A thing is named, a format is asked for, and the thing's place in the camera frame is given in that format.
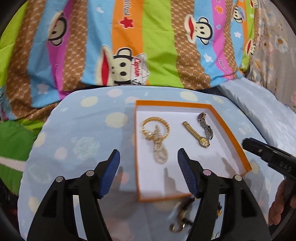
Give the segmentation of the person's right hand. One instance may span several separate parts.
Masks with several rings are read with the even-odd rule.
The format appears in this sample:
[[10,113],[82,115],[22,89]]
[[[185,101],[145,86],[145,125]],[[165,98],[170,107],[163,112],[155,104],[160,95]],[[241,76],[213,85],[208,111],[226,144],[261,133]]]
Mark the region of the person's right hand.
[[272,203],[268,212],[268,224],[278,225],[281,220],[281,214],[285,207],[284,191],[286,186],[286,180],[283,180],[276,192],[275,200]]

